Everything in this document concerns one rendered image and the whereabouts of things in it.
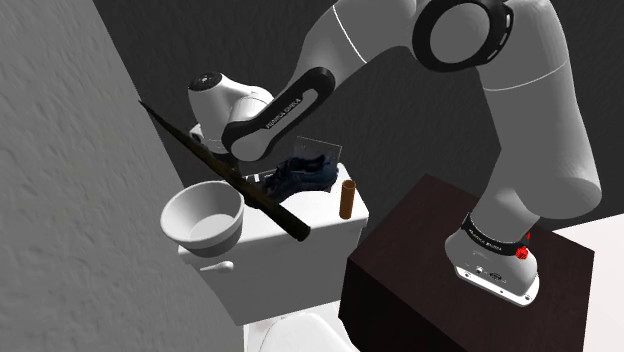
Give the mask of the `long dark brown stick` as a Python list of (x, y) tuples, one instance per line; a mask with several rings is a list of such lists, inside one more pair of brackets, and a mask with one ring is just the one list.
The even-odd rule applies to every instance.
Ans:
[(268, 216), (274, 223), (281, 227), (287, 234), (299, 242), (304, 241), (310, 234), (311, 228), (297, 216), (272, 200), (266, 194), (243, 179), (225, 163), (219, 161), (214, 155), (199, 142), (190, 136), (183, 134), (173, 125), (158, 115), (151, 107), (142, 101), (139, 104), (158, 124), (169, 132), (182, 145), (190, 150), (198, 159), (206, 164), (213, 172), (222, 177), (230, 186), (238, 191), (246, 200), (250, 201), (257, 209)]

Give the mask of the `dark blue shoe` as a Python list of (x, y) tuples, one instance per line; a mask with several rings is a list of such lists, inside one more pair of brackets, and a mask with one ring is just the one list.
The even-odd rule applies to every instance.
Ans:
[(304, 191), (324, 191), (338, 177), (338, 168), (327, 155), (313, 159), (293, 157), (276, 166), (263, 184), (265, 193), (278, 203)]

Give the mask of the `white bowl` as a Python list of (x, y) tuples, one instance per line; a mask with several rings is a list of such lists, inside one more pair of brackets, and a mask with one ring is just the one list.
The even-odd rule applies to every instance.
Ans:
[(243, 196), (224, 181), (205, 181), (178, 192), (164, 206), (164, 234), (199, 257), (216, 257), (233, 248), (242, 233)]

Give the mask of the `clear glass panel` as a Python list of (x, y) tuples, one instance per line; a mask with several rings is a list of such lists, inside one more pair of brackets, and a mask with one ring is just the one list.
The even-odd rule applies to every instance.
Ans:
[(292, 157), (315, 159), (325, 155), (333, 166), (339, 163), (342, 146), (308, 137), (298, 136), (293, 145)]

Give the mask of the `brown cylinder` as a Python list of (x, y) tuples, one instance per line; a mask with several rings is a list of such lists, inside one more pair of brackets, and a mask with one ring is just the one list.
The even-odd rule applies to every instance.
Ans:
[(344, 219), (350, 219), (352, 217), (352, 210), (355, 199), (356, 182), (347, 179), (341, 184), (341, 198), (339, 206), (339, 216)]

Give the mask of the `white toilet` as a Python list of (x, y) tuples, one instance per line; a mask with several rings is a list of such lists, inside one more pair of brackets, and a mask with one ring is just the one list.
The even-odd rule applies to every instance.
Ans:
[(302, 242), (259, 210), (246, 208), (238, 243), (212, 258), (178, 250), (243, 329), (243, 352), (359, 352), (338, 317), (348, 256), (369, 211), (360, 195), (352, 215), (339, 215), (343, 181), (338, 167), (330, 191), (301, 192), (283, 207), (311, 228)]

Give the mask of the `dark brown robot stand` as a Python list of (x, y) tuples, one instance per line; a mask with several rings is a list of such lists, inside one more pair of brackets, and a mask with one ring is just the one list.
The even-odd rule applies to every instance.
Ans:
[(540, 287), (518, 307), (445, 255), (476, 202), (425, 175), (348, 257), (339, 317), (359, 352), (583, 352), (593, 251), (533, 226)]

